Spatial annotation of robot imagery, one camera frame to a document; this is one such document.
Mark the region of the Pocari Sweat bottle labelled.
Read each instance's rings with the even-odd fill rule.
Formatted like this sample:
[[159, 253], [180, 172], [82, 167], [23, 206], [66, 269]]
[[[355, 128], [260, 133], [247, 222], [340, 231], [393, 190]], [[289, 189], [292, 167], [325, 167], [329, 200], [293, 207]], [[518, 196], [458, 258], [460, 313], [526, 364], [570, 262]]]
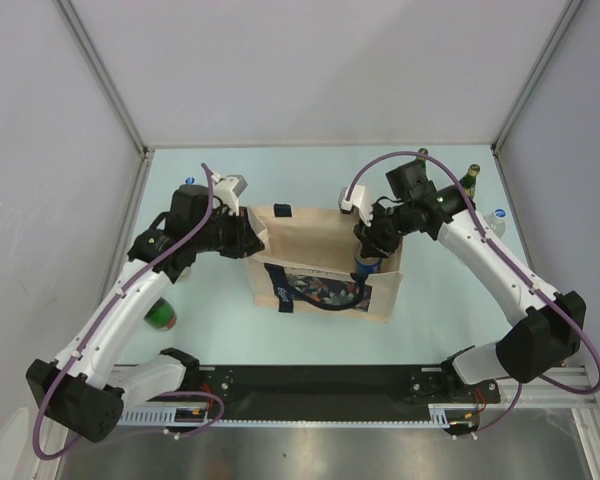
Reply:
[[382, 257], [374, 257], [363, 255], [364, 249], [363, 246], [360, 245], [357, 247], [354, 253], [354, 262], [356, 272], [364, 275], [378, 274], [382, 270]]

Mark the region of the beige canvas tote bag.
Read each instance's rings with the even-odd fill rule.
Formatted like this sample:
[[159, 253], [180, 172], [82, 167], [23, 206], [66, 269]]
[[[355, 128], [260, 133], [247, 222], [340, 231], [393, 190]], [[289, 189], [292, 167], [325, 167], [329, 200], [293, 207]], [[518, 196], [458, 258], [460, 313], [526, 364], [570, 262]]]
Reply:
[[246, 258], [255, 304], [280, 313], [317, 313], [387, 323], [403, 274], [402, 250], [376, 273], [356, 270], [357, 218], [287, 204], [249, 207], [265, 249]]

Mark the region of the green Perrier bottle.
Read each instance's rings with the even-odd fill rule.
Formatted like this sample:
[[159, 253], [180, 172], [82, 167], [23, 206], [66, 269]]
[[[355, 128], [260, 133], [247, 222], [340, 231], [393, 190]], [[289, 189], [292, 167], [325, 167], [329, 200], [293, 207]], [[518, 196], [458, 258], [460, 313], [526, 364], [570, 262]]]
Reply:
[[421, 147], [421, 148], [418, 149], [417, 153], [418, 153], [417, 159], [420, 160], [420, 161], [425, 161], [426, 157], [429, 154], [429, 151], [428, 151], [427, 148]]
[[475, 197], [476, 186], [477, 186], [477, 177], [480, 174], [481, 167], [478, 164], [471, 164], [466, 174], [460, 179], [460, 184], [462, 185], [465, 194], [471, 200]]

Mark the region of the Pocari Sweat bottle clear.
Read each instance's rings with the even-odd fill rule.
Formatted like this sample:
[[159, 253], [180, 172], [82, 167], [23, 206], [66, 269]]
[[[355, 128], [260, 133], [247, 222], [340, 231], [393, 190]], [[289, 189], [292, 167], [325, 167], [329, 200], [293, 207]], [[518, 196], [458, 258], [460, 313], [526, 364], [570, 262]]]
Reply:
[[484, 217], [487, 226], [498, 238], [502, 238], [506, 232], [506, 219], [507, 212], [502, 208], [496, 208]]

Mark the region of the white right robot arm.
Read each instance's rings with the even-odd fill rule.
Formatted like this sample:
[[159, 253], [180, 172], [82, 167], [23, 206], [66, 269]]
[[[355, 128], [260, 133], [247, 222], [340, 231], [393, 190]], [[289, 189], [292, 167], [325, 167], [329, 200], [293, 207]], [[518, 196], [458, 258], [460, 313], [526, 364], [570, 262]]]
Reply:
[[444, 362], [448, 371], [441, 376], [441, 388], [449, 399], [464, 401], [478, 383], [491, 379], [527, 384], [579, 350], [583, 298], [560, 293], [517, 260], [459, 181], [436, 188], [420, 160], [391, 170], [386, 179], [397, 202], [392, 207], [371, 201], [357, 180], [340, 194], [341, 211], [359, 216], [354, 232], [363, 256], [388, 257], [404, 236], [426, 233], [469, 268], [511, 326], [502, 339], [469, 347]]

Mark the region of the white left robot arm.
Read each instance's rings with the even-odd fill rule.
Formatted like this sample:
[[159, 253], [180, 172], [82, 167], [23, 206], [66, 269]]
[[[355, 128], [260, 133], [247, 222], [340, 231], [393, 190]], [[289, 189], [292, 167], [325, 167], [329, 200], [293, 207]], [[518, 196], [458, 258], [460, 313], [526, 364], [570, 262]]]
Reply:
[[239, 175], [209, 185], [181, 185], [170, 208], [136, 237], [116, 283], [101, 305], [55, 357], [34, 360], [25, 378], [39, 409], [76, 435], [99, 442], [122, 414], [167, 392], [187, 400], [201, 387], [192, 356], [169, 348], [115, 376], [125, 345], [168, 288], [201, 253], [243, 259], [264, 248], [239, 197]]

